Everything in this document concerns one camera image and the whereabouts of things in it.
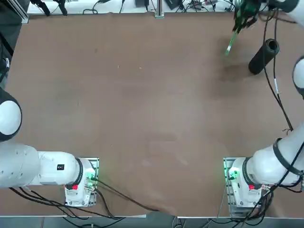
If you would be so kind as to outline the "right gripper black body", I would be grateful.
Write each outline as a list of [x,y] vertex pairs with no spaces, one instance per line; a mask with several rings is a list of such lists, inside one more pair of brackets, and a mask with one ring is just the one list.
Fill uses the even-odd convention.
[[255,4],[258,14],[269,11],[268,0],[256,0]]

